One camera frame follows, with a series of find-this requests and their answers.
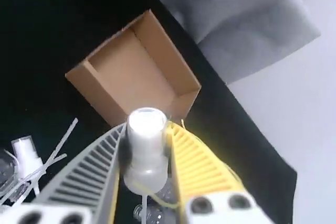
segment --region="black fabric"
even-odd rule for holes
[[[296,172],[289,167],[158,0],[0,0],[1,127],[3,148],[32,135],[45,161],[72,119],[78,126],[62,149],[68,158],[49,168],[43,187],[110,127],[64,74],[133,18],[151,8],[202,84],[187,119],[198,135],[242,178],[275,223],[291,223]],[[140,198],[119,188],[115,223],[132,223]]]

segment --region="screw hole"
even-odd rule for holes
[[[42,215],[39,212],[30,212],[22,217],[19,224],[38,224]]]
[[[232,195],[229,199],[229,205],[232,209],[249,209],[250,201],[243,195]]]
[[[209,214],[213,211],[211,202],[205,197],[195,198],[191,210],[194,214]]]
[[[83,217],[79,214],[71,214],[68,215],[61,224],[81,224],[83,221]]]

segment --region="open cardboard box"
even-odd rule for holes
[[[106,40],[66,78],[111,126],[144,106],[183,119],[201,88],[150,10]]]

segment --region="plastic bottle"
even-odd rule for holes
[[[128,117],[132,161],[124,174],[124,182],[135,194],[155,194],[167,181],[168,158],[164,152],[167,122],[165,114],[155,108],[140,108]]]
[[[136,220],[141,221],[141,213],[142,205],[137,205],[133,211],[133,217]],[[146,224],[164,224],[162,211],[154,206],[148,206],[146,212]]]

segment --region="gray fabric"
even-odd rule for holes
[[[302,0],[161,0],[227,83],[319,36]]]

